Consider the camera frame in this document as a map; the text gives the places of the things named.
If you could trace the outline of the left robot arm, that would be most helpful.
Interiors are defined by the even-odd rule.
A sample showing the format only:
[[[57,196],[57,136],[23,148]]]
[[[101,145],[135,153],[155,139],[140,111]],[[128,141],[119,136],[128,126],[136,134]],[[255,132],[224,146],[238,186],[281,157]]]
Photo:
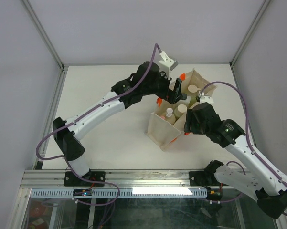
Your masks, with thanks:
[[[177,61],[172,60],[146,61],[135,73],[112,86],[95,105],[66,120],[60,117],[54,120],[54,140],[75,172],[74,180],[79,185],[88,184],[91,178],[84,158],[85,148],[80,142],[84,136],[112,115],[140,102],[143,96],[156,95],[170,104],[180,101],[183,98],[181,80],[176,80],[170,89],[170,73],[177,65]]]

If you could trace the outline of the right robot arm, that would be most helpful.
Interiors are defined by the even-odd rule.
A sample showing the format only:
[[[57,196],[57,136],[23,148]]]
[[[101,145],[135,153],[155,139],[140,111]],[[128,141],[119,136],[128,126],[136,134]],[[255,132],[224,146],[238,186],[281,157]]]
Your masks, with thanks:
[[[233,120],[221,120],[213,106],[200,103],[186,112],[184,130],[205,135],[234,155],[249,171],[234,172],[224,163],[213,160],[204,169],[204,180],[229,185],[254,200],[273,219],[287,209],[287,175],[273,165],[249,140],[244,130]]]

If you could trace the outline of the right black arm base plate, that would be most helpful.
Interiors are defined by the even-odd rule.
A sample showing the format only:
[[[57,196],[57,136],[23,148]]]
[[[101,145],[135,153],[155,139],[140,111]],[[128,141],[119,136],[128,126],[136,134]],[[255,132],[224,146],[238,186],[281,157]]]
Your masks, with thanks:
[[[213,174],[204,171],[190,171],[189,172],[190,186],[220,186],[220,182],[215,179]]]

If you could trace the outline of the cream pump lotion bottle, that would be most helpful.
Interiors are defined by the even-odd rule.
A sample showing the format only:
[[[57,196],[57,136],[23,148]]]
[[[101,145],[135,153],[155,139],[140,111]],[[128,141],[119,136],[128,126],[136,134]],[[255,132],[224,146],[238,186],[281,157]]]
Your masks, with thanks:
[[[167,108],[166,109],[165,120],[167,122],[169,122],[171,125],[174,125],[174,123],[176,122],[176,117],[175,117],[175,115],[173,113],[173,109],[172,108]]]

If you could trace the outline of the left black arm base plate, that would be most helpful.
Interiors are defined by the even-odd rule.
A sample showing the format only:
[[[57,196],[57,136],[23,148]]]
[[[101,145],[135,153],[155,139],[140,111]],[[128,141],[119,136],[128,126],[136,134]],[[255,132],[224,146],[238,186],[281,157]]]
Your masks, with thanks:
[[[64,186],[65,187],[90,187],[93,185],[94,187],[103,187],[105,184],[99,184],[99,183],[91,183],[87,182],[87,180],[90,181],[97,181],[97,182],[104,182],[106,179],[106,173],[105,171],[90,171],[85,176],[83,176],[83,179],[79,179],[73,172],[65,172],[64,176]]]

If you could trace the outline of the beige canvas bag orange handles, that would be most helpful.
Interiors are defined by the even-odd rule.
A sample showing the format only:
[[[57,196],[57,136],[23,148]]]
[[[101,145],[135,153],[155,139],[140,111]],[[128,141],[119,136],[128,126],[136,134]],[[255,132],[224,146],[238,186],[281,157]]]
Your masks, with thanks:
[[[187,94],[188,86],[193,84],[196,85],[198,88],[203,89],[209,81],[203,78],[196,70],[192,70],[188,73],[183,73],[179,76],[182,80],[181,91],[182,93]],[[178,101],[176,104],[170,104],[169,102],[158,98],[156,101],[157,108],[151,114],[148,124],[147,136],[160,147],[162,150],[165,150],[169,147],[179,136],[182,134],[187,135],[184,132],[184,124],[186,121],[186,112],[176,120],[174,125],[171,125],[166,120],[160,118],[160,116],[165,116],[166,109],[172,108],[173,113],[175,108],[180,105]],[[198,105],[199,103],[196,102],[192,106],[188,106],[187,108],[193,108],[194,106]]]

